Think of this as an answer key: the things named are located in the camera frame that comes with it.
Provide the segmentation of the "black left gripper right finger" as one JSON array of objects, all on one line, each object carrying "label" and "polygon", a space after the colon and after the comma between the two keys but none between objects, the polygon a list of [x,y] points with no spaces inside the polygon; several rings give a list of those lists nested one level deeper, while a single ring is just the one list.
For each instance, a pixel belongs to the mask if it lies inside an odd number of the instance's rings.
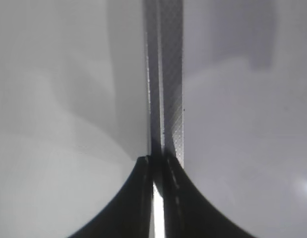
[{"label": "black left gripper right finger", "polygon": [[219,212],[195,187],[177,158],[161,161],[167,238],[251,238]]}]

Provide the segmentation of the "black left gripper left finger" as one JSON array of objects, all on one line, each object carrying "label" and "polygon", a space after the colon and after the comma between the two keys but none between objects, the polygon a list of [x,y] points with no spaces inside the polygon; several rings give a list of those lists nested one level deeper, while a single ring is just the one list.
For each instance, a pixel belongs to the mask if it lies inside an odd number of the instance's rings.
[{"label": "black left gripper left finger", "polygon": [[115,197],[100,213],[71,237],[149,237],[152,196],[152,158],[150,156],[139,157]]}]

